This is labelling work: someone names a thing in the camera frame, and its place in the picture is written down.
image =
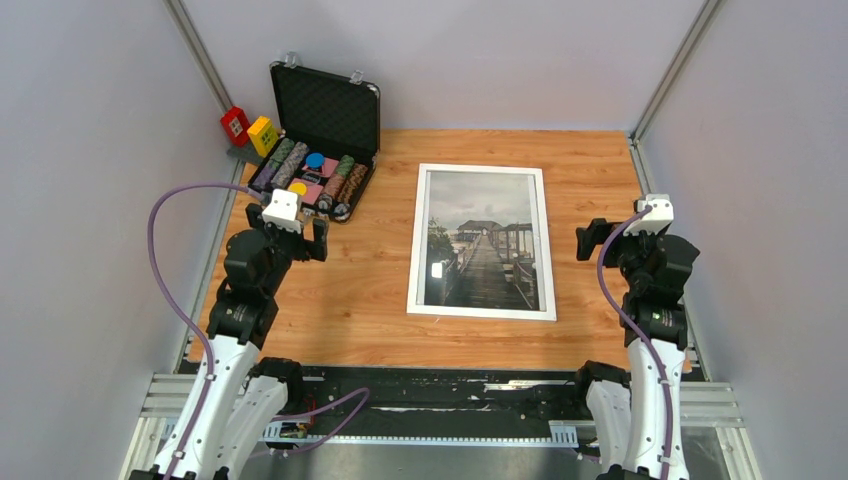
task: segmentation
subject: yellow poker chip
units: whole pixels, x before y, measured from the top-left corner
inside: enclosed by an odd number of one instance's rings
[[[298,183],[293,183],[293,184],[289,185],[288,190],[290,192],[294,192],[298,195],[303,196],[303,195],[306,195],[307,188],[306,188],[306,185],[298,182]]]

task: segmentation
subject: red box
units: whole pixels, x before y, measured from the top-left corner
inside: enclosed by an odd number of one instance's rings
[[[237,147],[243,147],[250,141],[247,135],[247,129],[250,128],[250,123],[247,121],[247,115],[244,110],[233,107],[221,117],[221,126],[230,137],[230,141]]]

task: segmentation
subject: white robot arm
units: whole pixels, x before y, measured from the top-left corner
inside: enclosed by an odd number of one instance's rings
[[[636,215],[623,224],[594,219],[577,229],[577,259],[588,260],[595,245],[603,244],[600,266],[619,268],[630,287],[622,307],[614,305],[626,315],[621,324],[630,378],[623,369],[587,362],[578,384],[597,427],[604,468],[599,479],[688,480],[680,440],[680,381],[688,337],[678,302],[700,252],[666,235],[674,219],[667,195],[647,195],[634,207]]]
[[[207,328],[211,348],[153,468],[132,472],[130,480],[236,480],[271,418],[290,400],[299,402],[299,364],[276,358],[256,363],[277,316],[274,294],[292,262],[327,257],[326,222],[313,220],[314,240],[306,240],[299,209],[300,196],[285,190],[275,190],[265,209],[248,205],[251,229],[227,242],[227,277]]]

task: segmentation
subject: black case lid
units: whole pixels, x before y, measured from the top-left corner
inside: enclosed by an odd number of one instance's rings
[[[271,81],[286,136],[354,156],[380,149],[380,89],[341,75],[271,64]]]

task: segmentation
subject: yellow box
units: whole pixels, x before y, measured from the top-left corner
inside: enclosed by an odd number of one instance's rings
[[[247,135],[250,137],[250,141],[253,142],[256,153],[263,158],[268,155],[271,149],[274,148],[274,145],[277,144],[277,140],[279,140],[277,130],[268,117],[257,118],[253,122],[253,125],[247,129]]]

